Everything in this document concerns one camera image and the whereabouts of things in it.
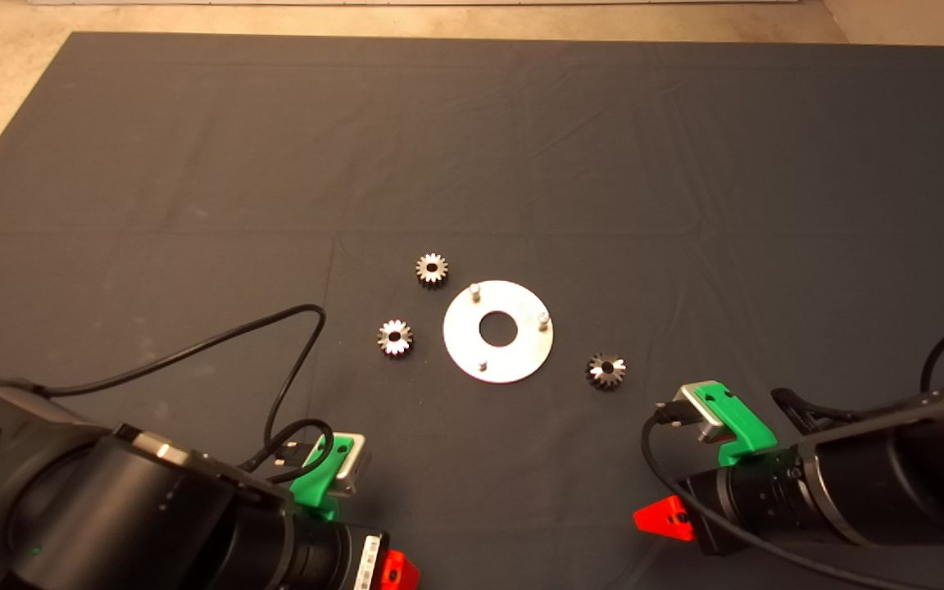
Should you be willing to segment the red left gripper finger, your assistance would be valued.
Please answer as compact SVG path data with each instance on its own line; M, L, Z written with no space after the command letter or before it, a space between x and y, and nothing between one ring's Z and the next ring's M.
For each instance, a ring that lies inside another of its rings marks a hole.
M389 551L383 560L379 576L381 590L416 590L420 583L420 569L401 551Z

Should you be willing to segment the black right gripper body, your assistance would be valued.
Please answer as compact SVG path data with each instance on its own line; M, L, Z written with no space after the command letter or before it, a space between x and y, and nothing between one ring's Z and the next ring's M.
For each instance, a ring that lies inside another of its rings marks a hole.
M795 446L756 453L734 466L678 479L678 484L729 522L772 544L839 543L837 531L810 497Z

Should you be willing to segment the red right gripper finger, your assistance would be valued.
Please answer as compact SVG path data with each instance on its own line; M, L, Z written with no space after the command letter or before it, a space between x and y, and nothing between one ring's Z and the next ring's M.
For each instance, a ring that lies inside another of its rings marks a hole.
M681 542L696 541L692 519L679 496L667 496L634 511L633 523L641 533Z

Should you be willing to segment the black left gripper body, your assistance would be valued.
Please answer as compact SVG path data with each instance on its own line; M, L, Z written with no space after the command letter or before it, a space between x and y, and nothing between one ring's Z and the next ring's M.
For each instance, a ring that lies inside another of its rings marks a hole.
M378 528L298 516L279 589L379 589L391 548Z

